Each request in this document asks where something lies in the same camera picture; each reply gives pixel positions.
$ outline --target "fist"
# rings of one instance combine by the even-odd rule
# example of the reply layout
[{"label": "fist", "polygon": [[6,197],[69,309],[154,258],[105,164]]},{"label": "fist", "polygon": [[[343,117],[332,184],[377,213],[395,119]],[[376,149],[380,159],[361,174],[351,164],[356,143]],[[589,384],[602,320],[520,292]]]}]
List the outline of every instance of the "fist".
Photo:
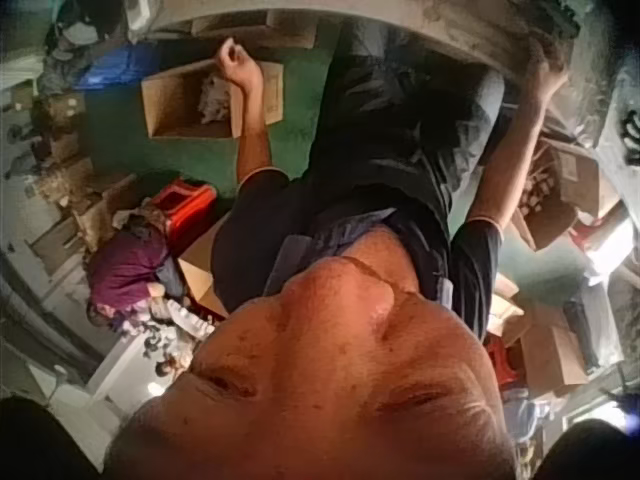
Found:
[{"label": "fist", "polygon": [[240,87],[245,95],[262,89],[262,70],[233,38],[227,38],[222,44],[216,62],[224,77]]},{"label": "fist", "polygon": [[549,35],[536,32],[529,43],[531,57],[527,68],[525,94],[540,105],[549,104],[553,94],[569,78],[566,61],[557,42]]}]

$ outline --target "red plastic stool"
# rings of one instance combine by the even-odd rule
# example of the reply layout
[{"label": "red plastic stool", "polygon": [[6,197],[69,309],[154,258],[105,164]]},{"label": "red plastic stool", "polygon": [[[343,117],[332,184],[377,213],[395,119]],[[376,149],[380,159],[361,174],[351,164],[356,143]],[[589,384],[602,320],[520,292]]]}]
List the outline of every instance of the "red plastic stool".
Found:
[{"label": "red plastic stool", "polygon": [[190,185],[177,179],[151,201],[169,218],[167,243],[171,253],[180,255],[213,225],[216,190],[210,185]]},{"label": "red plastic stool", "polygon": [[509,365],[507,350],[504,348],[502,338],[491,333],[487,334],[487,337],[489,343],[485,345],[485,349],[489,353],[489,358],[491,358],[493,370],[498,379],[498,387],[502,389],[510,383],[515,382],[518,379],[518,373]]}]

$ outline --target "purple shirt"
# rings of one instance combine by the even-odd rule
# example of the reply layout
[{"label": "purple shirt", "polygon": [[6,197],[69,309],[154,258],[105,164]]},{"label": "purple shirt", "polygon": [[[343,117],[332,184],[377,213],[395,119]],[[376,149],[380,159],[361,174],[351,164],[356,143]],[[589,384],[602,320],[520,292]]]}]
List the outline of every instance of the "purple shirt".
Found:
[{"label": "purple shirt", "polygon": [[116,233],[94,254],[87,280],[94,304],[126,310],[149,298],[147,283],[156,282],[156,270],[167,258],[167,244],[156,228],[142,240],[129,232]]}]

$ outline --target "eye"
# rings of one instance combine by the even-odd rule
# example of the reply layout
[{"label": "eye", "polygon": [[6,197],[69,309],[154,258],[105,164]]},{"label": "eye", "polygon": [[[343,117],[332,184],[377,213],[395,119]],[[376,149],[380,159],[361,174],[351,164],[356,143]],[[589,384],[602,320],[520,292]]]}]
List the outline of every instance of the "eye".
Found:
[{"label": "eye", "polygon": [[222,377],[213,377],[211,379],[211,383],[213,383],[213,385],[220,390],[227,391],[231,389],[231,384]]},{"label": "eye", "polygon": [[223,395],[247,399],[257,395],[255,382],[234,368],[216,367],[212,369],[194,366],[191,373]]},{"label": "eye", "polygon": [[387,401],[378,407],[380,413],[393,413],[428,406],[447,397],[442,388],[412,385],[391,392]]}]

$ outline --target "paper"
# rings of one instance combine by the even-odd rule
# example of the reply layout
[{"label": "paper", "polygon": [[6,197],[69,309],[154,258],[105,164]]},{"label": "paper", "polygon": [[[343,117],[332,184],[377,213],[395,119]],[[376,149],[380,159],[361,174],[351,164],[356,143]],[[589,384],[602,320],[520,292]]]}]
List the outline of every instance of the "paper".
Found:
[{"label": "paper", "polygon": [[560,165],[562,167],[562,176],[572,182],[578,181],[578,166],[576,164],[576,157],[573,155],[558,152],[560,157]]}]

